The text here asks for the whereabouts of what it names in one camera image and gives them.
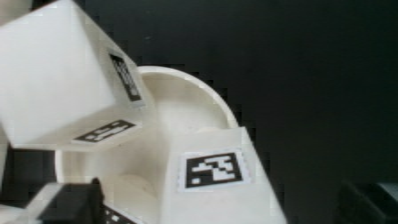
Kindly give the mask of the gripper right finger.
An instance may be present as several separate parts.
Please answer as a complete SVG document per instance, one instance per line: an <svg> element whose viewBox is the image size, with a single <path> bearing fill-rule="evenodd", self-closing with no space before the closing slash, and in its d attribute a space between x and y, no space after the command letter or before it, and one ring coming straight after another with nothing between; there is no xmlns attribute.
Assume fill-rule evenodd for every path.
<svg viewBox="0 0 398 224"><path fill-rule="evenodd" d="M398 182L341 186L334 224L398 224Z"/></svg>

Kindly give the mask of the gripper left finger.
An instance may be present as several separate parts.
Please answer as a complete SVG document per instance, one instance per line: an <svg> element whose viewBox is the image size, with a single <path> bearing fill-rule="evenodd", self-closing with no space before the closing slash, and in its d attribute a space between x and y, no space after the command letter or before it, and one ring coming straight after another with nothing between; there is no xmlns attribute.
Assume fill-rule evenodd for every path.
<svg viewBox="0 0 398 224"><path fill-rule="evenodd" d="M99 179L44 185L10 224L105 224Z"/></svg>

